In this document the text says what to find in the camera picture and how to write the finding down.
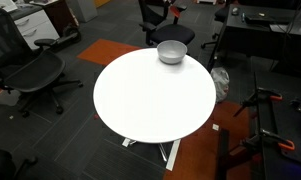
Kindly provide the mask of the grey bowl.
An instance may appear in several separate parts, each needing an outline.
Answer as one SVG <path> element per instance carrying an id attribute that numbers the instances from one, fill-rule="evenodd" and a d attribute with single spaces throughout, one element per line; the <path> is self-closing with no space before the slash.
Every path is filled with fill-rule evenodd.
<path id="1" fill-rule="evenodd" d="M 187 46 L 176 40 L 167 40 L 157 45 L 159 59 L 166 64 L 177 64 L 185 57 Z"/>

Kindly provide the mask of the white table base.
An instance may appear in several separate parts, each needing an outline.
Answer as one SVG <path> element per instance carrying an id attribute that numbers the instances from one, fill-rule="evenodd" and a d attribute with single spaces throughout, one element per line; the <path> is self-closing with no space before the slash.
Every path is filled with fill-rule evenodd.
<path id="1" fill-rule="evenodd" d="M 177 158 L 181 141 L 168 143 L 149 144 L 125 138 L 122 145 L 146 161 L 172 171 Z"/>

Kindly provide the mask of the white plastic bag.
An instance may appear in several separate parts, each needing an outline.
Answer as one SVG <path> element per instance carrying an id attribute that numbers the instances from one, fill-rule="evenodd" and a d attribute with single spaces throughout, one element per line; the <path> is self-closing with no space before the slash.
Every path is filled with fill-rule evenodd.
<path id="1" fill-rule="evenodd" d="M 216 102 L 220 103 L 226 99 L 229 92 L 230 78 L 228 72 L 223 67 L 213 68 L 211 77 L 216 89 Z"/>

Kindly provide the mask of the black padded office chair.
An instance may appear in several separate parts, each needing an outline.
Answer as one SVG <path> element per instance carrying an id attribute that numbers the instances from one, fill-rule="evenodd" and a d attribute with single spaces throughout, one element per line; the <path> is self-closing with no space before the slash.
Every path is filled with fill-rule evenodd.
<path id="1" fill-rule="evenodd" d="M 138 0 L 142 15 L 139 26 L 146 33 L 145 43 L 152 46 L 166 40 L 176 40 L 189 44 L 195 37 L 190 28 L 180 25 L 180 14 L 187 9 L 185 5 L 175 5 L 175 0 Z"/>

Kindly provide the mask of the white drawer cabinet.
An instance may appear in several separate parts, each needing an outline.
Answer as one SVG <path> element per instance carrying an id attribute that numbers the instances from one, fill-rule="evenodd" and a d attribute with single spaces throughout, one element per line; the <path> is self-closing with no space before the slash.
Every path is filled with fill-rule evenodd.
<path id="1" fill-rule="evenodd" d="M 35 40 L 59 38 L 59 34 L 44 10 L 16 10 L 11 13 L 11 17 L 22 37 L 33 50 L 38 49 L 38 46 L 34 44 Z"/>

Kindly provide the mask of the black mesh office chair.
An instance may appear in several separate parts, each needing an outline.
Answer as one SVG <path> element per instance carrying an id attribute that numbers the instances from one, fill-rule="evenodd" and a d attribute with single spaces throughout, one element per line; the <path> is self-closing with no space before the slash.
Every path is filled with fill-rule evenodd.
<path id="1" fill-rule="evenodd" d="M 25 98 L 19 108 L 23 117 L 29 115 L 28 106 L 42 93 L 47 93 L 56 106 L 56 113 L 62 114 L 64 109 L 58 102 L 54 88 L 75 83 L 79 87 L 83 83 L 78 80 L 61 81 L 66 63 L 49 49 L 52 40 L 36 40 L 40 49 L 33 51 L 22 37 L 11 15 L 0 8 L 0 89 L 11 92 L 17 90 Z"/>

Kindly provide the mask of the black desk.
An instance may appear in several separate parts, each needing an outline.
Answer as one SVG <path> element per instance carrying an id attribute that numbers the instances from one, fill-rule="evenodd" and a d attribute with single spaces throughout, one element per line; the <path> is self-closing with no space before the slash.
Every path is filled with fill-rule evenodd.
<path id="1" fill-rule="evenodd" d="M 278 60 L 301 71 L 301 8 L 282 9 L 228 4 L 215 13 L 223 23 L 207 70 L 216 53 L 238 52 Z"/>

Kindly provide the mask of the orange handled clamp upper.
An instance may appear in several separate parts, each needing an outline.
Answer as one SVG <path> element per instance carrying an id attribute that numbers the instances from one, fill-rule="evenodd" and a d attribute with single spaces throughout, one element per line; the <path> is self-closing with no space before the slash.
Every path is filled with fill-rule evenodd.
<path id="1" fill-rule="evenodd" d="M 261 98 L 271 101 L 282 101 L 283 96 L 270 89 L 258 87 L 246 100 L 241 102 L 241 107 L 236 111 L 234 117 L 237 117 L 245 108 L 255 106 Z"/>

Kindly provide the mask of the orange handled clamp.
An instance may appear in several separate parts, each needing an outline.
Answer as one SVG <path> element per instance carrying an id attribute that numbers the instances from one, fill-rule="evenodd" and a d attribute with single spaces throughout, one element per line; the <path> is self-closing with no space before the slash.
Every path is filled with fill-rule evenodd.
<path id="1" fill-rule="evenodd" d="M 256 147 L 262 140 L 266 142 L 275 143 L 281 150 L 285 151 L 294 151 L 295 144 L 292 140 L 281 137 L 278 134 L 275 134 L 271 131 L 260 128 L 249 138 L 246 138 L 242 141 L 243 145 L 247 145 L 249 147 Z"/>
<path id="2" fill-rule="evenodd" d="M 270 89 L 258 87 L 246 100 L 241 102 L 241 107 L 236 111 L 234 117 L 237 117 L 245 108 L 255 106 L 261 98 L 271 101 L 282 101 L 283 96 Z"/>

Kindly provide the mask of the orange handled clamp lower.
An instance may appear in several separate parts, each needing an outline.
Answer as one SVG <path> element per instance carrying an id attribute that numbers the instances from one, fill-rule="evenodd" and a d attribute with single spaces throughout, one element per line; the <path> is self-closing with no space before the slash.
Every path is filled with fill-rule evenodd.
<path id="1" fill-rule="evenodd" d="M 271 131 L 260 128 L 249 138 L 246 138 L 242 141 L 243 145 L 247 145 L 249 147 L 256 147 L 262 140 L 266 142 L 275 143 L 281 150 L 285 151 L 294 151 L 295 144 L 292 140 L 281 137 L 278 134 L 275 134 Z"/>

